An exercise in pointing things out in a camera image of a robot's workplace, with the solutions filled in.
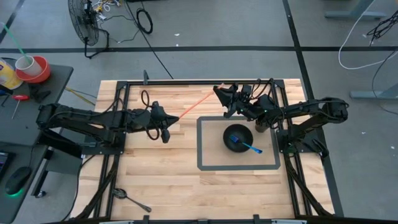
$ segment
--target green straw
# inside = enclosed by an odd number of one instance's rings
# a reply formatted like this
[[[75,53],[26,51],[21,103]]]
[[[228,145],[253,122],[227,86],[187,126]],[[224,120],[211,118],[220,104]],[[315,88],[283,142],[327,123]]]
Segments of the green straw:
[[[30,65],[32,62],[30,61],[30,58],[27,57],[27,55],[25,54],[25,52],[22,50],[22,47],[18,44],[17,39],[15,39],[15,37],[13,36],[13,34],[11,33],[11,31],[7,28],[6,24],[3,23],[4,29],[7,31],[7,33],[10,35],[11,39],[14,41],[14,43],[17,45],[17,48],[19,49],[19,52],[25,57],[26,62],[28,63],[28,65]]]

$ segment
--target orange cable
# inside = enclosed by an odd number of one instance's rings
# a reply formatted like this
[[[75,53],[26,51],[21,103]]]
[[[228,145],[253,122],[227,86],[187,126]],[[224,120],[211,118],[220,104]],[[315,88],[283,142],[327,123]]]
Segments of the orange cable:
[[[222,83],[220,86],[218,86],[218,88],[222,88],[224,86],[224,83]],[[203,97],[201,100],[199,100],[198,102],[196,102],[194,105],[192,105],[191,107],[189,107],[186,111],[184,111],[184,113],[182,113],[179,117],[179,119],[181,119],[185,114],[187,114],[190,110],[192,110],[194,107],[198,106],[201,102],[203,102],[205,99],[207,99],[209,96],[211,96],[214,92],[211,91],[209,93],[207,93],[207,95],[205,97]]]

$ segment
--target red object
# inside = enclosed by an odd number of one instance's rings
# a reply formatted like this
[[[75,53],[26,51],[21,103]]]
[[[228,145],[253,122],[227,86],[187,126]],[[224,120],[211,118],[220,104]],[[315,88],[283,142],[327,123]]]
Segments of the red object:
[[[43,68],[43,72],[35,77],[25,74],[23,71],[17,69],[17,77],[27,83],[42,83],[50,77],[50,65],[42,56],[33,56],[35,61]]]
[[[27,95],[14,95],[12,98],[14,100],[29,100],[29,96]]]

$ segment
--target blue spoon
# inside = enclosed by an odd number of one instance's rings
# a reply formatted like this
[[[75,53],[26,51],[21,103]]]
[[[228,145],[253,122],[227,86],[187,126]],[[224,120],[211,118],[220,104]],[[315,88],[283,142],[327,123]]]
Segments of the blue spoon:
[[[238,139],[238,137],[236,137],[236,136],[234,136],[234,135],[230,135],[229,138],[230,138],[233,142],[235,142],[235,143],[242,143],[244,146],[247,146],[247,147],[249,147],[250,149],[253,149],[254,152],[256,152],[256,153],[258,153],[258,154],[261,154],[261,153],[262,153],[262,150],[260,150],[260,149],[258,149],[258,148],[255,148],[255,147],[253,147],[253,146],[250,146],[249,144],[246,144],[246,143],[244,143],[244,142],[241,142],[241,141]]]

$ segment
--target black bowl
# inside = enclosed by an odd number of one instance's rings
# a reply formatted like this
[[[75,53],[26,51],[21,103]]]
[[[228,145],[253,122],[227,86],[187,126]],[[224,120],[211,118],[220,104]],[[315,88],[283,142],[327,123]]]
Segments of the black bowl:
[[[249,147],[242,143],[235,143],[229,138],[230,135],[236,136],[241,142],[250,146],[253,144],[253,135],[249,128],[242,124],[232,124],[225,129],[223,140],[225,146],[233,152],[246,152],[249,150]]]

